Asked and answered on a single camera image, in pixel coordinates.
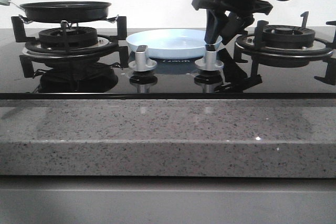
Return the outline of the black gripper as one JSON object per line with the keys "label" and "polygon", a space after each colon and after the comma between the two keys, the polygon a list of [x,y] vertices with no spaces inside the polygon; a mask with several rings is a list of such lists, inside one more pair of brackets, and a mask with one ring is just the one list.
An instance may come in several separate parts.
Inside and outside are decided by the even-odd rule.
{"label": "black gripper", "polygon": [[273,6],[262,0],[192,0],[195,10],[206,9],[206,44],[214,44],[221,31],[222,43],[227,45],[236,35],[254,22],[254,13],[268,15]]}

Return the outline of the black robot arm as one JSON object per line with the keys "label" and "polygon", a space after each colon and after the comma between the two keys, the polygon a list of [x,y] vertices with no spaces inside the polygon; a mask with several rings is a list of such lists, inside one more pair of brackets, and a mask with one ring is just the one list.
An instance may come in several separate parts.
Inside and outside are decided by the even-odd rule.
{"label": "black robot arm", "polygon": [[228,44],[236,35],[254,22],[254,13],[268,15],[273,6],[262,0],[193,0],[195,10],[205,9],[207,14],[205,42],[214,44],[218,37]]}

